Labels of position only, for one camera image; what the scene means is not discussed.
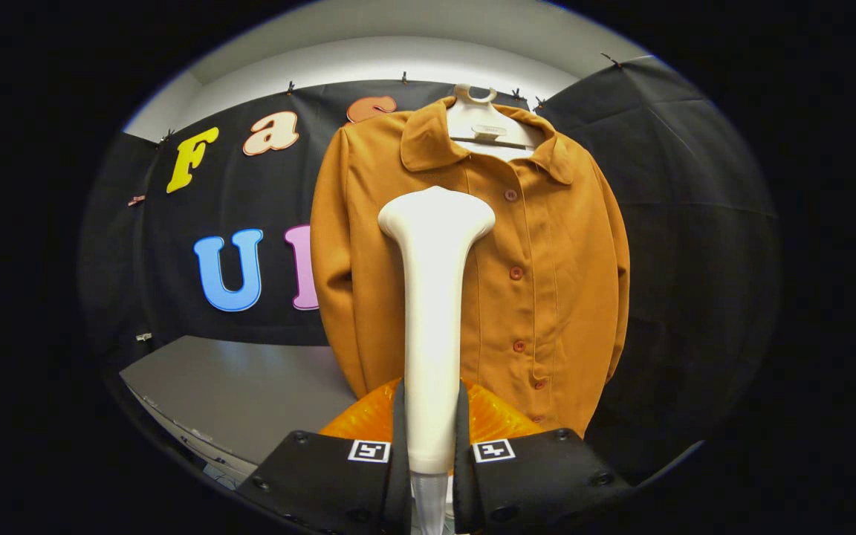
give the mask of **jacket sleeve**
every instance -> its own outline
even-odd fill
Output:
[[[352,293],[352,258],[346,197],[349,143],[344,129],[329,142],[316,179],[309,216],[309,251],[313,283],[326,339],[349,386],[366,395],[366,379],[356,341]]]
[[[603,192],[603,203],[606,205],[607,217],[609,218],[609,230],[612,232],[612,243],[616,251],[616,273],[619,284],[619,303],[616,307],[616,338],[612,346],[612,356],[609,358],[609,370],[606,382],[612,379],[616,372],[619,357],[623,353],[623,343],[626,341],[626,324],[629,318],[629,243],[626,239],[626,226],[623,224],[623,216],[619,211],[619,203],[609,189],[609,183],[601,172],[597,161],[592,160],[594,173]]]

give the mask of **orange plastic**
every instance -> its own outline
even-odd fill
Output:
[[[472,444],[544,431],[490,390],[471,380],[461,380],[468,389],[468,433]],[[400,381],[390,380],[372,390],[323,427],[320,434],[349,440],[392,441],[392,404]]]

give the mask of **white ceiling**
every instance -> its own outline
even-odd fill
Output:
[[[649,54],[638,44],[537,0],[320,0],[268,21],[217,48],[190,68],[210,84],[265,58],[356,37],[417,36],[500,48],[584,78]]]

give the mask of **white wall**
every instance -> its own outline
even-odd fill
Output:
[[[167,129],[177,131],[187,106],[203,88],[190,71],[185,71],[165,85],[137,111],[125,125],[124,132],[157,143]]]
[[[285,52],[204,85],[184,109],[177,129],[223,109],[296,88],[353,80],[469,82],[499,91],[520,88],[528,105],[577,81],[573,75],[497,48],[426,37],[366,37]]]

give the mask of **yellow letter f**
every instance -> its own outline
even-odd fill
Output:
[[[217,126],[214,126],[177,145],[177,163],[174,165],[174,174],[170,178],[170,183],[167,184],[167,193],[176,192],[177,189],[190,184],[193,175],[188,172],[188,167],[197,169],[204,159],[204,149],[207,148],[205,143],[216,141],[218,133],[220,131]]]

